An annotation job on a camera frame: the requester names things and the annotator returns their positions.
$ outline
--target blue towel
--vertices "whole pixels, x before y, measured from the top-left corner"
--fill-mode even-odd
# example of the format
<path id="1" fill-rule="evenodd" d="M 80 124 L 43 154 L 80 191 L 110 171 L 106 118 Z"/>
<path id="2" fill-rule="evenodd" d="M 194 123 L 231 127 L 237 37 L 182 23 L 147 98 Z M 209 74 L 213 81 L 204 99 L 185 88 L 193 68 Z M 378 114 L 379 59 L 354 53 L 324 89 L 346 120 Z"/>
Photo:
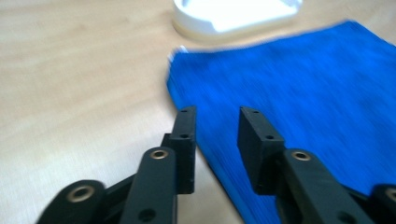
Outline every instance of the blue towel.
<path id="1" fill-rule="evenodd" d="M 240 49 L 177 51 L 167 87 L 178 109 L 197 106 L 197 143 L 246 223 L 279 219 L 241 161 L 241 105 L 259 109 L 286 147 L 315 153 L 340 183 L 365 194 L 396 183 L 396 48 L 357 22 Z"/>

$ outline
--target light wood surface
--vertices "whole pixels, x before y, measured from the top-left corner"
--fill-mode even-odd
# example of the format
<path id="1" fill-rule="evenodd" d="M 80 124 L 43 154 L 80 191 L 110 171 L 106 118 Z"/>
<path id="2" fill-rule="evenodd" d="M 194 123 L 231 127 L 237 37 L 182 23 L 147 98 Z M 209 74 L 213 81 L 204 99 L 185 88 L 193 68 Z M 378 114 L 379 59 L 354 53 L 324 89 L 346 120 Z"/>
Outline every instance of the light wood surface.
<path id="1" fill-rule="evenodd" d="M 292 22 L 228 42 L 180 36 L 171 0 L 0 1 L 0 223 L 35 223 L 80 179 L 111 186 L 172 130 L 167 55 L 233 48 L 345 19 L 396 43 L 394 0 L 305 0 Z M 243 223 L 197 153 L 178 223 Z"/>

